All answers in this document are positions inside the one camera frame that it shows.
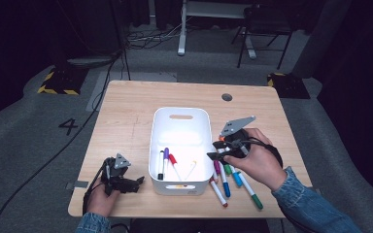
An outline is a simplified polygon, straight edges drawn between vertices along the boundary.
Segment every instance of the denim sleeve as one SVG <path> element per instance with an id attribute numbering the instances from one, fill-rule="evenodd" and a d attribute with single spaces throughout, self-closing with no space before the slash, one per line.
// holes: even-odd
<path id="1" fill-rule="evenodd" d="M 75 233 L 109 233 L 111 223 L 104 216 L 94 213 L 86 213 L 83 215 Z"/>
<path id="2" fill-rule="evenodd" d="M 316 232 L 361 232 L 349 216 L 304 186 L 290 167 L 285 171 L 287 179 L 272 195 L 288 216 Z"/>

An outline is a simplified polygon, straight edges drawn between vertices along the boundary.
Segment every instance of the person's left hand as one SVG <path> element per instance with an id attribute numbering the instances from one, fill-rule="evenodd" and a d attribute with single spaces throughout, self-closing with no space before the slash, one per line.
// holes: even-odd
<path id="1" fill-rule="evenodd" d="M 111 195 L 108 196 L 105 193 L 105 185 L 101 183 L 101 179 L 96 180 L 94 187 L 87 201 L 87 211 L 108 217 L 120 192 L 113 190 Z"/>

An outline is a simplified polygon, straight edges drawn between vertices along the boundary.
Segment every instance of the hand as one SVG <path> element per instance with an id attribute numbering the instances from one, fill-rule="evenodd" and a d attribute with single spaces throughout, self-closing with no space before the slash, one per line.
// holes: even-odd
<path id="1" fill-rule="evenodd" d="M 92 190 L 92 193 L 87 201 L 87 211 L 108 217 L 119 194 L 120 192 L 118 190 L 113 190 L 111 195 L 108 196 L 105 193 L 105 185 L 101 183 L 100 179 L 96 180 L 94 189 Z"/>
<path id="2" fill-rule="evenodd" d="M 257 128 L 245 129 L 249 137 L 259 139 L 265 144 L 272 145 L 272 142 Z M 232 166 L 242 169 L 254 180 L 267 185 L 275 191 L 281 187 L 287 178 L 287 173 L 281 168 L 275 156 L 265 147 L 251 144 L 250 153 L 245 158 L 225 156 L 223 158 Z"/>

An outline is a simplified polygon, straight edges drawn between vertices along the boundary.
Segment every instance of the wooden table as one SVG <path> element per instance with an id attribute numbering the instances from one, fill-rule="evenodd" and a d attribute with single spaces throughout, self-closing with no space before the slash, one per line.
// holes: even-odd
<path id="1" fill-rule="evenodd" d="M 231 101 L 222 100 L 230 94 Z M 121 217 L 283 217 L 270 190 L 249 178 L 264 208 L 259 210 L 247 190 L 235 186 L 228 177 L 231 197 L 224 208 L 208 185 L 199 196 L 164 196 L 153 190 L 149 175 L 149 149 L 153 115 L 161 107 L 188 107 L 205 110 L 211 121 L 213 140 L 232 119 L 256 116 L 248 127 L 257 127 L 280 151 L 285 166 L 291 166 L 305 185 L 311 185 L 305 165 L 293 138 L 285 112 L 274 88 L 202 83 L 126 82 L 109 83 L 101 111 L 87 148 L 79 181 L 91 182 L 107 157 L 117 152 L 132 165 L 125 177 L 145 176 L 138 193 L 119 197 L 112 216 Z M 85 189 L 76 188 L 69 205 L 71 216 L 82 215 Z"/>

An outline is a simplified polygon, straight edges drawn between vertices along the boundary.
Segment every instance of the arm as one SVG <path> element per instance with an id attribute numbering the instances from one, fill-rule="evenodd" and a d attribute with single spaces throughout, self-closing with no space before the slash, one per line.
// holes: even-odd
<path id="1" fill-rule="evenodd" d="M 259 129 L 246 129 L 250 137 L 265 144 L 271 141 Z M 224 160 L 242 169 L 254 180 L 268 186 L 284 214 L 317 232 L 360 232 L 353 221 L 318 193 L 304 186 L 288 167 L 283 170 L 266 148 L 251 145 L 245 158 L 226 156 Z"/>
<path id="2" fill-rule="evenodd" d="M 113 190 L 111 195 L 105 193 L 105 185 L 98 179 L 87 202 L 87 213 L 81 219 L 76 233 L 106 233 L 111 230 L 107 217 L 114 207 L 120 192 Z"/>

